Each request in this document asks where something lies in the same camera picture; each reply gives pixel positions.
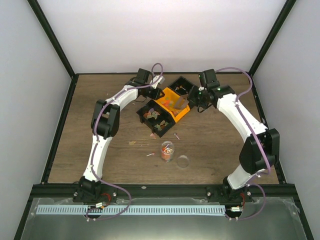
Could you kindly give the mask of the black bin with gummy candies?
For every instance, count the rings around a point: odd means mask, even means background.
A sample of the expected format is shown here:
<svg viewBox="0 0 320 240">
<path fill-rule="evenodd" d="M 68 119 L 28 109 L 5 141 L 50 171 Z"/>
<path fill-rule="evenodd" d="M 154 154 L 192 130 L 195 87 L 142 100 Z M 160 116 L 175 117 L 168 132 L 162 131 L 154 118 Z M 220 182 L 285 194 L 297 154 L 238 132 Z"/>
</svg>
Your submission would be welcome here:
<svg viewBox="0 0 320 240">
<path fill-rule="evenodd" d="M 151 129 L 153 134 L 160 138 L 176 124 L 171 114 L 154 100 L 150 100 L 136 113 L 139 116 L 140 122 L 145 124 Z"/>
</svg>

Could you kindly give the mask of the brown slotted plastic scoop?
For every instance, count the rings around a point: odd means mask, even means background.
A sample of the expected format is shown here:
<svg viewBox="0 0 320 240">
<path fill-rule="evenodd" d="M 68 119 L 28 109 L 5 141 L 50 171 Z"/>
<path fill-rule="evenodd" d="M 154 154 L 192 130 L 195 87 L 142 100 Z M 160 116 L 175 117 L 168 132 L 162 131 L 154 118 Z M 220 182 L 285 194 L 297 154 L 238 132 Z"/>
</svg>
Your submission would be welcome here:
<svg viewBox="0 0 320 240">
<path fill-rule="evenodd" d="M 182 95 L 175 102 L 173 108 L 175 110 L 183 110 L 187 107 L 188 104 L 189 104 L 188 97 L 186 97 L 185 95 Z"/>
</svg>

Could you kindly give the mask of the yellow bin with star candies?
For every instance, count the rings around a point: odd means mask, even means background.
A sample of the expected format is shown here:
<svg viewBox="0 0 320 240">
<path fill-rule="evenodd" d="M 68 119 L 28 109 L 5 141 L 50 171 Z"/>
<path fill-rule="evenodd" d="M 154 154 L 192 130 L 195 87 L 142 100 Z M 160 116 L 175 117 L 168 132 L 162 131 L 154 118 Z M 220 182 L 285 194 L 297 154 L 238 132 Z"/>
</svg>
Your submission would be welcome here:
<svg viewBox="0 0 320 240">
<path fill-rule="evenodd" d="M 191 110 L 187 100 L 174 92 L 169 87 L 162 90 L 164 96 L 155 102 L 162 107 L 173 118 L 174 122 L 179 122 Z"/>
</svg>

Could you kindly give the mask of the clear round lid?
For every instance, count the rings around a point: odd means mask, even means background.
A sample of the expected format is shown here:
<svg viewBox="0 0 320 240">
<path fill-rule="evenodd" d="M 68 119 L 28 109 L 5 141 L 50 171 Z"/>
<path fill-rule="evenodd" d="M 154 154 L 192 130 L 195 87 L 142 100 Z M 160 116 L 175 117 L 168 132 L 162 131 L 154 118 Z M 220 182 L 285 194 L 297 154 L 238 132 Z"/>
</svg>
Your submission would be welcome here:
<svg viewBox="0 0 320 240">
<path fill-rule="evenodd" d="M 180 155 L 176 160 L 177 166 L 179 168 L 187 168 L 190 164 L 190 160 L 186 155 Z"/>
</svg>

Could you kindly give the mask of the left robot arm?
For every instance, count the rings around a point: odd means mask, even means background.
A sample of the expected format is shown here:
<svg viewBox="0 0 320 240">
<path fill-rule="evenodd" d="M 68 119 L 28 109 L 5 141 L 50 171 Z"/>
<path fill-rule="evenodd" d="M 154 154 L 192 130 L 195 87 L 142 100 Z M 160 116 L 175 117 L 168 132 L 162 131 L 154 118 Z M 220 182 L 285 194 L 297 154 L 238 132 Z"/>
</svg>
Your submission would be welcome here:
<svg viewBox="0 0 320 240">
<path fill-rule="evenodd" d="M 91 129 L 92 147 L 85 171 L 78 181 L 74 197 L 76 202 L 97 202 L 102 196 L 103 166 L 107 150 L 120 127 L 121 111 L 138 97 L 157 100 L 162 93 L 163 72 L 156 75 L 140 68 L 114 96 L 99 99 L 94 107 Z"/>
</svg>

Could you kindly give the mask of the clear plastic cup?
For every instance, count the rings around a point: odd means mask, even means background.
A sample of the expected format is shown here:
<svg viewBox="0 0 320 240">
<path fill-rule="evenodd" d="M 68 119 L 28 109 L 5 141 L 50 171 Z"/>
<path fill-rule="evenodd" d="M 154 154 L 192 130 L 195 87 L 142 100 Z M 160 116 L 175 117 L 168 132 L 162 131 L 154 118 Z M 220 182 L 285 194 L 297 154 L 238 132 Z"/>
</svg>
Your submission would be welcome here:
<svg viewBox="0 0 320 240">
<path fill-rule="evenodd" d="M 164 141 L 160 147 L 160 157 L 166 161 L 170 162 L 173 158 L 175 152 L 174 144 L 171 141 Z"/>
</svg>

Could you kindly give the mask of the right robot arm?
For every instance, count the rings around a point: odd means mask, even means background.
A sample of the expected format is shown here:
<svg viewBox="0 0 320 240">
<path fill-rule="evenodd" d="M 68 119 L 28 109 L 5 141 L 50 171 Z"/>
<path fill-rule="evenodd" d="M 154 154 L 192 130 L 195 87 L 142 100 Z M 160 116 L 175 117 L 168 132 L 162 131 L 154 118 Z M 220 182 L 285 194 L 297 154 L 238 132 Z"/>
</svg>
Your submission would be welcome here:
<svg viewBox="0 0 320 240">
<path fill-rule="evenodd" d="M 255 177 L 270 174 L 271 167 L 279 160 L 280 134 L 257 120 L 241 103 L 240 97 L 250 92 L 250 88 L 236 94 L 229 85 L 220 84 L 216 73 L 214 69 L 201 72 L 198 75 L 200 86 L 192 87 L 187 99 L 200 113 L 214 107 L 224 114 L 244 142 L 238 167 L 222 184 L 223 198 L 232 202 Z"/>
</svg>

